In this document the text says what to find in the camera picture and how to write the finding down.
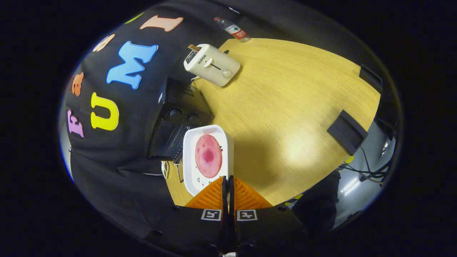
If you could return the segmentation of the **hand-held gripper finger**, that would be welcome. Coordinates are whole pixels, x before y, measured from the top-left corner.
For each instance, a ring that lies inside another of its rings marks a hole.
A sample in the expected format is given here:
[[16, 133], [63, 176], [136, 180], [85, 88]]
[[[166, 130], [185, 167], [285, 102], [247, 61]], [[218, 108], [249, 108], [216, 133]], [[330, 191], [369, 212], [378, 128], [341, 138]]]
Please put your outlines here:
[[307, 243], [307, 228], [282, 204], [272, 205], [241, 179], [230, 177], [228, 247], [237, 255], [289, 255]]
[[227, 215], [227, 179], [221, 177], [199, 194], [215, 188], [219, 208], [174, 205], [165, 213], [145, 241], [169, 255], [219, 255], [221, 233]]

